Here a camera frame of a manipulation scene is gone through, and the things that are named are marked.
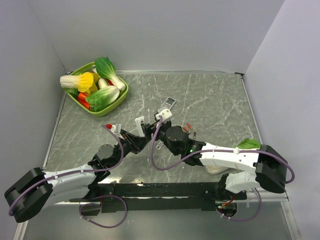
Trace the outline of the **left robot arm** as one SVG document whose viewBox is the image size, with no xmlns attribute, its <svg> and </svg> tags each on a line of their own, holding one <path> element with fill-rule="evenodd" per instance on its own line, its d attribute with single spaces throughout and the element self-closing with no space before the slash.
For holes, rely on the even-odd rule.
<svg viewBox="0 0 320 240">
<path fill-rule="evenodd" d="M 95 200 L 99 195 L 97 184 L 129 153 L 140 153 L 153 134 L 137 136 L 121 130 L 120 134 L 112 133 L 112 136 L 117 144 L 102 145 L 87 164 L 62 171 L 43 171 L 39 167 L 29 170 L 4 193 L 9 216 L 22 223 L 56 203 L 73 199 Z"/>
</svg>

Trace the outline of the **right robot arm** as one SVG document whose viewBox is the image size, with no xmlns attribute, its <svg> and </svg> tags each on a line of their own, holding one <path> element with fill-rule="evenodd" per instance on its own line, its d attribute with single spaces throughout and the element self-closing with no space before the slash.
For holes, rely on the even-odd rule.
<svg viewBox="0 0 320 240">
<path fill-rule="evenodd" d="M 174 156 L 181 157 L 180 163 L 238 170 L 238 173 L 228 173 L 221 177 L 218 193 L 223 199 L 230 199 L 234 194 L 253 188 L 262 188 L 275 194 L 285 192 L 290 166 L 269 145 L 262 144 L 252 149 L 217 146 L 189 138 L 187 132 L 180 126 L 172 126 L 170 121 L 142 124 L 141 129 L 151 143 L 151 161 L 155 141 L 160 140 Z"/>
</svg>

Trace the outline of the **remote battery cover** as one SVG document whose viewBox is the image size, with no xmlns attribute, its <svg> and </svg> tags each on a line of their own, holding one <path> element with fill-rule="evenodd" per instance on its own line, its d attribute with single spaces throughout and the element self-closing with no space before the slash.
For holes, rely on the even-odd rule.
<svg viewBox="0 0 320 240">
<path fill-rule="evenodd" d="M 156 145 L 156 149 L 160 150 L 163 147 L 164 143 L 162 141 L 159 141 L 158 144 Z"/>
</svg>

